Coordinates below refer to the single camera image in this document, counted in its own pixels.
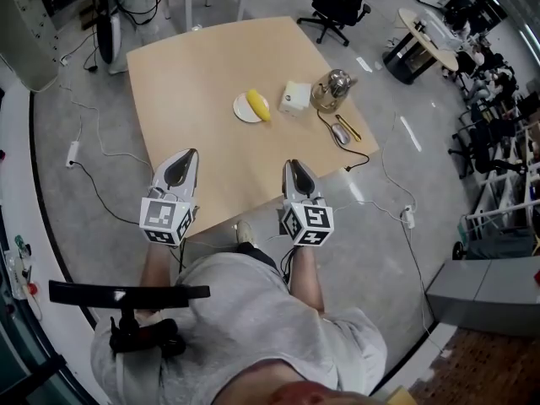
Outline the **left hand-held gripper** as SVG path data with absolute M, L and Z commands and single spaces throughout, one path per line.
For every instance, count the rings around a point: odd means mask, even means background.
M 187 148 L 154 172 L 152 188 L 141 201 L 138 223 L 148 242 L 178 247 L 185 239 L 198 210 L 194 203 L 198 166 L 198 151 Z

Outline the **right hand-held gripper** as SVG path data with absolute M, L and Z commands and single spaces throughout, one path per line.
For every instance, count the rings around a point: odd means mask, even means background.
M 334 232 L 333 209 L 323 201 L 319 178 L 298 159 L 287 160 L 283 166 L 282 192 L 284 213 L 281 225 L 293 246 L 323 246 Z M 299 202 L 300 196 L 316 199 Z

